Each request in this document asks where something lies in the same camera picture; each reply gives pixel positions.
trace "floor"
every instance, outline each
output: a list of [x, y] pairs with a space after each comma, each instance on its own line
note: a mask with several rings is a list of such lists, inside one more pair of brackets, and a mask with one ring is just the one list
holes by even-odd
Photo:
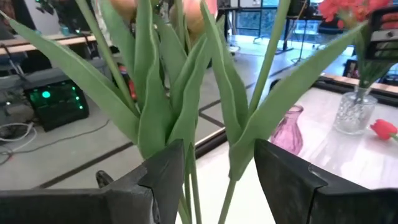
[[[231, 43], [240, 47], [234, 56], [234, 60], [250, 99], [264, 60], [267, 40], [258, 40], [254, 44], [252, 37], [238, 36], [233, 38]], [[275, 56], [264, 95], [267, 94], [272, 81], [288, 75], [294, 67], [292, 59], [299, 56], [301, 46], [294, 44], [293, 47], [295, 49]], [[308, 57], [312, 52], [312, 45], [306, 45], [303, 57]], [[345, 51], [325, 72], [342, 74], [343, 64], [351, 56], [351, 52], [352, 49]], [[48, 133], [38, 130], [39, 134], [36, 139], [21, 149], [21, 151], [35, 149], [46, 144], [49, 144], [48, 146], [31, 153], [16, 155], [9, 162], [0, 166], [0, 190], [93, 188], [97, 187], [95, 173], [98, 170], [105, 170], [111, 177], [118, 179], [138, 166], [142, 162], [142, 157], [137, 147], [132, 146], [111, 121], [108, 122], [108, 118], [91, 100], [89, 100], [89, 104], [89, 118], [62, 126]], [[224, 126], [220, 108], [220, 95], [212, 69], [207, 70], [201, 86], [199, 107], [200, 117], [196, 131], [196, 141]], [[93, 133], [58, 141], [59, 139], [76, 136], [100, 127], [102, 128]], [[23, 144], [23, 142], [16, 142], [7, 146], [17, 147], [20, 144]], [[211, 153], [199, 159], [198, 166], [202, 166], [202, 161], [207, 160], [211, 160]], [[211, 188], [208, 190], [213, 194], [224, 194], [226, 189], [226, 186], [208, 187]], [[208, 192], [208, 190], [201, 189], [201, 192]], [[211, 197], [211, 194], [201, 195], [201, 197]], [[267, 204], [264, 202], [257, 206], [263, 207], [267, 206]], [[261, 212], [258, 209], [249, 211], [242, 207], [232, 207], [231, 211], [236, 210], [238, 212], [239, 209], [241, 209], [240, 212]]]

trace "wall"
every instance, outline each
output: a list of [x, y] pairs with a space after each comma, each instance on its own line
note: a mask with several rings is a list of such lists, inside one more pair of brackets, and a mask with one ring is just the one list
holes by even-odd
[[50, 15], [47, 12], [42, 13], [36, 9], [40, 4], [35, 0], [24, 1], [37, 30], [39, 30], [43, 35], [58, 34], [60, 32], [60, 25], [58, 24], [58, 16], [56, 12], [54, 12], [54, 15]]

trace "vase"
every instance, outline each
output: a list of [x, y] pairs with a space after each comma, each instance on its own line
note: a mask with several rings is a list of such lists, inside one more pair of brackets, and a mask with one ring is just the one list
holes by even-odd
[[294, 105], [286, 112], [285, 117], [271, 136], [271, 143], [292, 154], [299, 154], [303, 148], [303, 137], [297, 125], [297, 120], [303, 110], [302, 106]]
[[345, 93], [333, 126], [346, 134], [362, 134], [377, 104], [377, 99], [369, 95], [370, 88], [355, 87], [354, 92]]

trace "tulip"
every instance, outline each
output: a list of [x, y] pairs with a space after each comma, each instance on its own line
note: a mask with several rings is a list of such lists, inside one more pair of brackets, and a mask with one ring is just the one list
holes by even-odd
[[374, 124], [371, 125], [371, 129], [379, 136], [382, 140], [388, 140], [394, 138], [398, 140], [398, 129], [390, 122], [384, 121], [383, 119], [377, 119]]
[[[187, 22], [188, 33], [190, 34], [191, 41], [194, 41], [197, 37], [204, 32], [205, 23], [200, 10], [201, 0], [182, 0], [183, 13]], [[207, 8], [210, 13], [217, 17], [217, 0], [206, 0]], [[177, 12], [175, 5], [170, 9], [170, 21], [176, 24]]]
[[[138, 0], [107, 0], [111, 1], [112, 6], [117, 10], [119, 15], [123, 17], [126, 21], [135, 21], [137, 14], [137, 3]], [[156, 6], [159, 3], [159, 0], [151, 0], [152, 5]]]

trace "white cable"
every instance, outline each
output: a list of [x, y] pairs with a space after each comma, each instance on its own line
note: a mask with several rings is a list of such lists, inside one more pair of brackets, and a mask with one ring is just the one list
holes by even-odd
[[25, 133], [23, 136], [21, 136], [21, 137], [19, 137], [19, 138], [16, 138], [16, 139], [4, 139], [4, 138], [0, 138], [0, 141], [5, 141], [5, 142], [16, 142], [16, 141], [20, 141], [20, 140], [24, 139], [24, 138], [30, 133], [30, 130], [33, 128], [33, 123], [30, 123], [30, 124], [25, 124], [25, 123], [10, 123], [10, 124], [5, 124], [5, 125], [0, 126], [0, 129], [5, 128], [5, 127], [10, 127], [10, 126], [27, 126], [26, 133]]
[[35, 128], [31, 127], [30, 130], [33, 130], [33, 137], [31, 139], [29, 139], [29, 141], [25, 142], [23, 145], [16, 147], [15, 149], [11, 149], [12, 152], [16, 152], [20, 149], [22, 149], [23, 147], [27, 146], [29, 143], [31, 143], [37, 136], [37, 131]]

